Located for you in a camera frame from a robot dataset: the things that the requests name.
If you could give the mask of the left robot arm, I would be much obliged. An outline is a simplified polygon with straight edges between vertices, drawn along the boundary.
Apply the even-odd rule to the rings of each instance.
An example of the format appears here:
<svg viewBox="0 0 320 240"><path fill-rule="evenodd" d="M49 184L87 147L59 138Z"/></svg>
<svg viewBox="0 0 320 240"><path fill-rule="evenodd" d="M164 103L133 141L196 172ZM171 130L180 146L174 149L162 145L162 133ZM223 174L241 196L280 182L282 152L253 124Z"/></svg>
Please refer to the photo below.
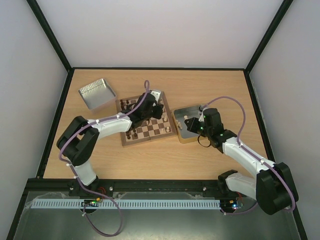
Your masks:
<svg viewBox="0 0 320 240"><path fill-rule="evenodd" d="M161 91L152 90L113 116L93 120L77 116L72 120L56 143L60 150L58 157L71 168L74 178L85 192L100 194L96 192L99 178L90 163L97 141L115 133L134 130L151 118L160 119L163 112L161 96Z"/></svg>

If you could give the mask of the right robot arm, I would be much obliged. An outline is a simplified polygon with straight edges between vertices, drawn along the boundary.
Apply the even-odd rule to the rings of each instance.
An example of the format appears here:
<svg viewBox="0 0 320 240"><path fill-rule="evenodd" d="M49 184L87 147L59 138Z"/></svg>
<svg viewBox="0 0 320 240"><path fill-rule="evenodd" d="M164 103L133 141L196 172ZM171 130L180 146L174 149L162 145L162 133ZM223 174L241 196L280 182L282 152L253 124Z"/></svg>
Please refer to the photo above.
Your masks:
<svg viewBox="0 0 320 240"><path fill-rule="evenodd" d="M187 131L209 140L210 146L241 164L250 174L247 177L229 170L218 179L218 191L229 196L238 192L256 201L268 215L281 210L293 211L299 199L290 168L275 163L243 144L239 136L226 129L216 108L204 109L200 117L184 120Z"/></svg>

